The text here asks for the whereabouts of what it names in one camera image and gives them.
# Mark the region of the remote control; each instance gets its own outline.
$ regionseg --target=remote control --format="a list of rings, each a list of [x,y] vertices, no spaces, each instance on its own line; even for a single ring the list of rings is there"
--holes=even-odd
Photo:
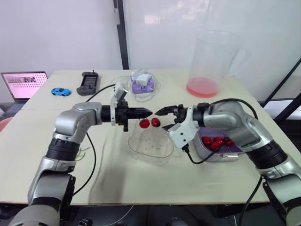
[[[77,93],[81,96],[92,95],[96,92],[96,84],[98,79],[98,73],[94,72],[83,72],[83,81],[80,87],[76,89]]]

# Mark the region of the white wall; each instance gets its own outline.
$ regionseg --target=white wall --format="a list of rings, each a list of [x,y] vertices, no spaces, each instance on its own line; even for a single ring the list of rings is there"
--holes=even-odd
[[[0,0],[0,72],[59,69],[122,69],[113,1]]]
[[[240,34],[251,51],[237,78],[265,100],[301,56],[300,0],[126,0],[131,68],[189,67],[202,30]]]

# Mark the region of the red object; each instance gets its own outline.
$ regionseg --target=red object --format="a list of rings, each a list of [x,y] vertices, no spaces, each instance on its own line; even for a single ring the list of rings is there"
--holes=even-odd
[[[224,140],[221,137],[215,137],[215,138],[213,138],[213,141],[216,142],[216,143],[218,143],[218,144],[220,144],[220,145],[222,143],[224,143]]]
[[[228,140],[228,141],[226,142],[226,146],[231,146],[232,144],[234,144],[232,140]]]
[[[221,146],[219,143],[213,142],[209,148],[211,151],[215,151],[219,146]]]
[[[196,97],[213,97],[218,92],[218,85],[215,81],[207,78],[190,79],[186,86],[187,91]]]
[[[205,144],[205,145],[211,145],[212,144],[212,141],[211,141],[210,137],[202,137],[202,141],[203,141],[203,144]]]
[[[161,122],[160,122],[160,120],[159,120],[158,118],[153,118],[153,119],[151,120],[151,125],[152,125],[153,127],[159,127],[159,126],[161,125]]]
[[[139,122],[139,126],[143,129],[146,129],[150,126],[150,121],[148,121],[147,119],[142,119],[140,122]]]

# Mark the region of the blue toy car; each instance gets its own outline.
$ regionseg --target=blue toy car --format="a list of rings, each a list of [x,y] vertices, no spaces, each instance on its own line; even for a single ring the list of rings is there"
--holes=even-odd
[[[69,96],[71,94],[71,91],[68,89],[64,89],[64,88],[54,88],[51,90],[52,95],[55,96]]]

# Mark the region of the clear plastic bowl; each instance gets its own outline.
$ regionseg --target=clear plastic bowl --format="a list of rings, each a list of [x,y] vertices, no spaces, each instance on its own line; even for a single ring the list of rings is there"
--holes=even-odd
[[[168,134],[161,127],[142,129],[139,120],[135,124],[132,136],[128,140],[131,155],[138,160],[156,165],[165,165],[174,150]]]

